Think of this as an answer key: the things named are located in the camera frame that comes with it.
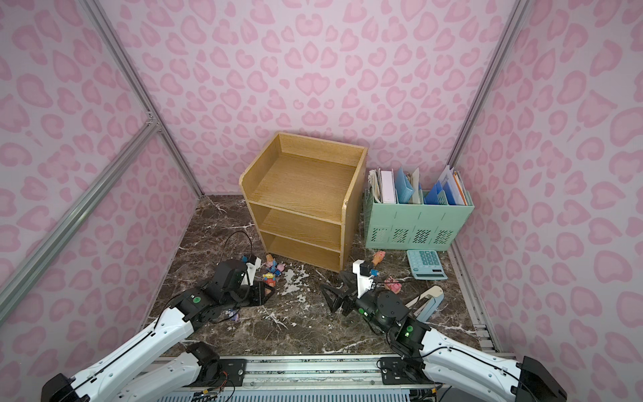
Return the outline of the sprinkled ice cream cone toy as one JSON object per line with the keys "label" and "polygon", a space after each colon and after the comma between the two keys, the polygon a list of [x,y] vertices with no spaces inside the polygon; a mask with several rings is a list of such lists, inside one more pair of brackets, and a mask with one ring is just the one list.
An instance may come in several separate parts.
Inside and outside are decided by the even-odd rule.
{"label": "sprinkled ice cream cone toy", "polygon": [[267,286],[275,287],[276,286],[276,276],[268,272],[262,276],[262,279],[264,283],[266,283]]}

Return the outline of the pink ice cream cone toy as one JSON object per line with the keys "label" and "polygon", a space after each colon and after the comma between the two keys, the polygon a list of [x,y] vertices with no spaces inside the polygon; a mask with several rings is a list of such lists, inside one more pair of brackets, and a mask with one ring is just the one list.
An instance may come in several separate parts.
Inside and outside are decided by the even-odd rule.
{"label": "pink ice cream cone toy", "polygon": [[385,258],[386,252],[385,251],[376,251],[373,254],[373,258],[371,259],[371,265],[373,268],[377,267]]}

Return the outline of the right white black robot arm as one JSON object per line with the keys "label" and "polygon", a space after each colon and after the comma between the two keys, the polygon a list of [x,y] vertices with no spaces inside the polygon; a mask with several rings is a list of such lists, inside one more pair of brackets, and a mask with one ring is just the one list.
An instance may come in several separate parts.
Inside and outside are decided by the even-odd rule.
{"label": "right white black robot arm", "polygon": [[566,401],[568,394],[535,358],[501,358],[451,339],[413,317],[372,277],[342,271],[345,288],[321,285],[331,312],[358,313],[410,368],[410,378],[451,385],[484,401]]}

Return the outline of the blue pink pig figure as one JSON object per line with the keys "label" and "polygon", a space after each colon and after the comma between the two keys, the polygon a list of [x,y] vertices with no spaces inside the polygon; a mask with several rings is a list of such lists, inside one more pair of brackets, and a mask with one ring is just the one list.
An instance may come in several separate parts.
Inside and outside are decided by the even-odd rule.
{"label": "blue pink pig figure", "polygon": [[273,276],[281,276],[286,266],[283,263],[278,263],[273,255],[266,255],[266,270]]}

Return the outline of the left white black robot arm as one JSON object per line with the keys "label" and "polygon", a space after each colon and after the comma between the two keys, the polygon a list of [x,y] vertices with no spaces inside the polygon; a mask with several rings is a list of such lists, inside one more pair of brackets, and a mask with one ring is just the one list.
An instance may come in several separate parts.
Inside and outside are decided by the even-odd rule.
{"label": "left white black robot arm", "polygon": [[197,342],[161,368],[148,371],[164,352],[226,311],[264,305],[273,286],[256,281],[261,259],[251,255],[214,267],[211,278],[173,296],[159,317],[118,349],[70,377],[57,374],[41,390],[43,401],[155,401],[187,385],[206,389],[233,383],[212,347]]}

